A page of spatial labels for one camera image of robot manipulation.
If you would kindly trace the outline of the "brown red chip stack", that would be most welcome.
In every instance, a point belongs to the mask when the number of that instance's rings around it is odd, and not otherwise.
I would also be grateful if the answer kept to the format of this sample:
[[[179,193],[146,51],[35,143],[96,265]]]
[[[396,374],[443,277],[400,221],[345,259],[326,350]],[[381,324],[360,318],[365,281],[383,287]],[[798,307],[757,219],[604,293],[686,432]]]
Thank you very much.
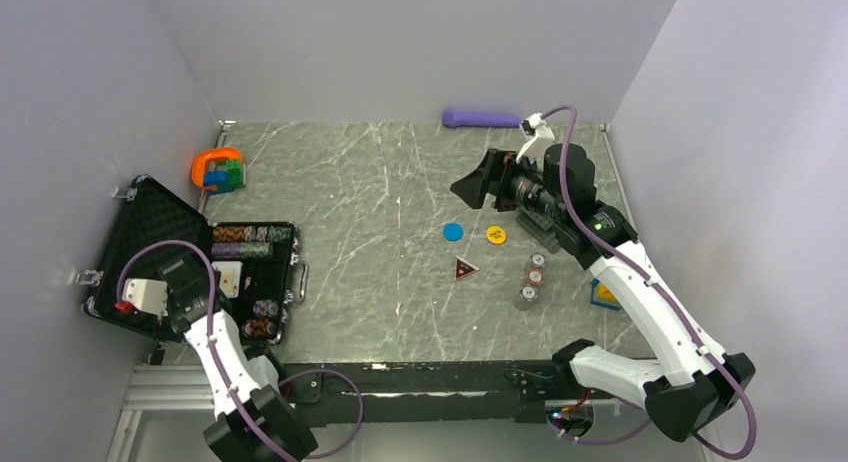
[[[525,271],[523,285],[533,285],[539,287],[544,283],[545,274],[541,268],[530,267]]]

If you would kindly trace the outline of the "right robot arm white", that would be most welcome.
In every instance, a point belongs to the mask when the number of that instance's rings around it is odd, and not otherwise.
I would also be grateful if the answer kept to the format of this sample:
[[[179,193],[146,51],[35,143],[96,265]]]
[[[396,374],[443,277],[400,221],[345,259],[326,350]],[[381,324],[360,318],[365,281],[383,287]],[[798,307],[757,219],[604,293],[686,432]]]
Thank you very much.
[[[578,339],[552,357],[551,381],[560,395],[598,389],[643,409],[677,442],[698,438],[741,404],[747,438],[724,456],[738,460],[752,451],[758,426],[745,389],[756,373],[753,362],[743,352],[727,352],[679,302],[626,217],[598,198],[595,165],[582,147],[554,144],[539,162],[489,149],[450,190],[472,209],[493,196],[499,212],[523,209],[550,222],[559,246],[612,292],[655,355],[629,359]]]

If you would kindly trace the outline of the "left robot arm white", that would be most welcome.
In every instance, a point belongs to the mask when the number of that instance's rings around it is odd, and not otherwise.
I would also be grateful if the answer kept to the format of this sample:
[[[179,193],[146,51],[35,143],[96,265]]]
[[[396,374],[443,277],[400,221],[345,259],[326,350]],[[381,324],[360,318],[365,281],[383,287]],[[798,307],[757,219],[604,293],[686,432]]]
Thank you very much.
[[[282,396],[287,374],[266,348],[245,349],[218,276],[185,256],[159,269],[167,284],[166,320],[195,351],[213,396],[215,420],[204,432],[221,461],[301,461],[318,447]]]

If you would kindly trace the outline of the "blue round dealer button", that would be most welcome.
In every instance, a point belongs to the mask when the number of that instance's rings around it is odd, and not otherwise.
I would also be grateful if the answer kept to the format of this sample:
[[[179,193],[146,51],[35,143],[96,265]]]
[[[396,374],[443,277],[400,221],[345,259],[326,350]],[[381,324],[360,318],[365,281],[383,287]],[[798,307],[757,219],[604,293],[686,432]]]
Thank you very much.
[[[455,222],[447,223],[442,230],[443,237],[450,242],[460,241],[464,236],[463,227]]]

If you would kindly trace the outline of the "yellow round dealer button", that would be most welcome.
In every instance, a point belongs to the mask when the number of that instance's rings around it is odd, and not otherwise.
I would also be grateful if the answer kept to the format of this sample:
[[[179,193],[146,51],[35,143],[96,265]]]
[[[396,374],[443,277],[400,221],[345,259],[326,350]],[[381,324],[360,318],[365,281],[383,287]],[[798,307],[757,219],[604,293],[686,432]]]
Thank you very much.
[[[502,245],[507,240],[507,233],[503,227],[493,225],[486,229],[485,237],[491,244]]]

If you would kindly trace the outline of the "purple cylinder tube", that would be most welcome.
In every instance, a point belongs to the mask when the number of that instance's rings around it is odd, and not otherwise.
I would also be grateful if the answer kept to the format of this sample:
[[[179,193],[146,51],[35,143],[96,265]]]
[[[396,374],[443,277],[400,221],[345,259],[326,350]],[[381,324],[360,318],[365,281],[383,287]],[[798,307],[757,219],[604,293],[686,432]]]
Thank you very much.
[[[446,109],[441,115],[441,124],[448,128],[514,128],[519,127],[522,118],[518,116]]]

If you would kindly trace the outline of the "red triangle all-in marker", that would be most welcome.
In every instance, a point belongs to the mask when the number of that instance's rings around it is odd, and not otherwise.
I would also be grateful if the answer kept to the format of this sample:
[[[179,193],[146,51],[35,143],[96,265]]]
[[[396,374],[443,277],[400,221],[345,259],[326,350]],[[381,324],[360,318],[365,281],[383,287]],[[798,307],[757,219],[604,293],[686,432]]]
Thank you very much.
[[[462,279],[468,277],[469,275],[477,273],[478,271],[479,271],[479,268],[476,265],[466,261],[465,259],[463,259],[459,256],[457,256],[455,258],[455,267],[454,267],[454,280],[455,281],[462,280]]]

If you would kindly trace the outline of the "dark grey building plate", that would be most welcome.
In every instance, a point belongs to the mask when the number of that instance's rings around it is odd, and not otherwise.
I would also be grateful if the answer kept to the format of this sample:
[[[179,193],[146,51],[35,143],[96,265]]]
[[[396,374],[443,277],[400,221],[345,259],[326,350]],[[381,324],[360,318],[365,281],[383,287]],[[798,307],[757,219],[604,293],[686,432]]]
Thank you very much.
[[[519,208],[515,220],[540,246],[544,247],[550,253],[556,253],[561,249],[556,238],[553,223],[547,218]]]

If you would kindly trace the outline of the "blue yellow toy tile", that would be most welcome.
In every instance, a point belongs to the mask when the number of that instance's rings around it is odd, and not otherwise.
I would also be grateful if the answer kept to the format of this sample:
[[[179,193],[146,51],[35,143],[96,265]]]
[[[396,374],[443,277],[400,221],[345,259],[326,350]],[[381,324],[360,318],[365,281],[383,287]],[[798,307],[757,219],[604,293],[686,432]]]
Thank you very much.
[[[619,311],[621,305],[615,295],[598,279],[593,279],[590,291],[590,304],[612,311]]]

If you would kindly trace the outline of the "blue green chip stack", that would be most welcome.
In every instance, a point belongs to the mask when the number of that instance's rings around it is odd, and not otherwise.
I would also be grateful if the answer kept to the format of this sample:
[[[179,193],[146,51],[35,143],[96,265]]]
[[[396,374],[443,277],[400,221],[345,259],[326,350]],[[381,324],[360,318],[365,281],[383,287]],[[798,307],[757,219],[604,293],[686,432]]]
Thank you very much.
[[[267,230],[266,242],[285,243],[292,237],[291,228],[288,226],[271,226]]]

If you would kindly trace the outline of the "black poker chip case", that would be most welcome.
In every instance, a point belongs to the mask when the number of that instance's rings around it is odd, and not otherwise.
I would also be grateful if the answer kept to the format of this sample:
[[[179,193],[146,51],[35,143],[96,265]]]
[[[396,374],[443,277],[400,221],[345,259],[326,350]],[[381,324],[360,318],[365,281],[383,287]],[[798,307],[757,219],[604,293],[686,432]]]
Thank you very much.
[[[291,307],[304,300],[308,280],[308,264],[299,254],[298,226],[293,222],[212,222],[198,210],[171,192],[153,177],[137,176],[118,193],[120,208],[105,242],[105,250],[97,268],[78,274],[77,282],[86,286],[83,312],[93,318],[143,334],[160,341],[178,341],[166,317],[145,313],[125,314],[115,304],[119,278],[161,279],[159,269],[185,256],[201,261],[190,250],[197,246],[214,261],[243,263],[241,288],[232,304],[231,315],[246,345],[278,343],[285,331]],[[271,226],[288,226],[292,237],[285,243],[272,243],[273,256],[262,259],[216,259],[210,255],[216,226],[247,226],[246,241],[266,242]],[[242,324],[251,316],[257,300],[270,299],[280,304],[277,335],[273,339],[250,339],[242,334]]]

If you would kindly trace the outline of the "yellow green chip stack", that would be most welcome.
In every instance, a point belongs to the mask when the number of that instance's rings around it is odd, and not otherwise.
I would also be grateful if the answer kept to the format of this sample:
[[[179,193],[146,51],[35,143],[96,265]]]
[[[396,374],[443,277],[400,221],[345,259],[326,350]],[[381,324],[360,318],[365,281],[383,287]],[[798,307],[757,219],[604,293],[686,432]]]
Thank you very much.
[[[272,243],[250,242],[242,243],[238,248],[238,257],[245,259],[270,258],[274,253]]]

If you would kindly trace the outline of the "orange black chip stack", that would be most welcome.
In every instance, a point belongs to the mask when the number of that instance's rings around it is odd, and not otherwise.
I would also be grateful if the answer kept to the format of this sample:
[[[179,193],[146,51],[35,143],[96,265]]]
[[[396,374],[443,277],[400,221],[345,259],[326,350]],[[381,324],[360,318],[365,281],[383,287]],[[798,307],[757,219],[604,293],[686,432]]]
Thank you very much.
[[[213,229],[214,243],[242,243],[246,241],[247,226],[219,225]]]

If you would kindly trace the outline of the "purple black chip stack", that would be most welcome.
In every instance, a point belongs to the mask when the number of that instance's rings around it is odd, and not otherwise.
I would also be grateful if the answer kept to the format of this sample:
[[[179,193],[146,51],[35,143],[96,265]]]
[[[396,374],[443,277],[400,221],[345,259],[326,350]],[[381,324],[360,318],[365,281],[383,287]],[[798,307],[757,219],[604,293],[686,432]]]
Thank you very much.
[[[243,256],[242,243],[214,243],[211,246],[210,255],[216,259],[240,258]]]

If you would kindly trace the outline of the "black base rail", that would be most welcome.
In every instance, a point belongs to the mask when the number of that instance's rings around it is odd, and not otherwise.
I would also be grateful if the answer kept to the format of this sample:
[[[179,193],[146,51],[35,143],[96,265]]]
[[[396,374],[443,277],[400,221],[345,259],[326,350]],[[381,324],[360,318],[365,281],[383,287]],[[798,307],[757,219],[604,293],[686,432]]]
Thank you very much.
[[[569,382],[549,360],[285,363],[283,393],[311,427],[329,424],[511,420],[543,423],[608,395]]]

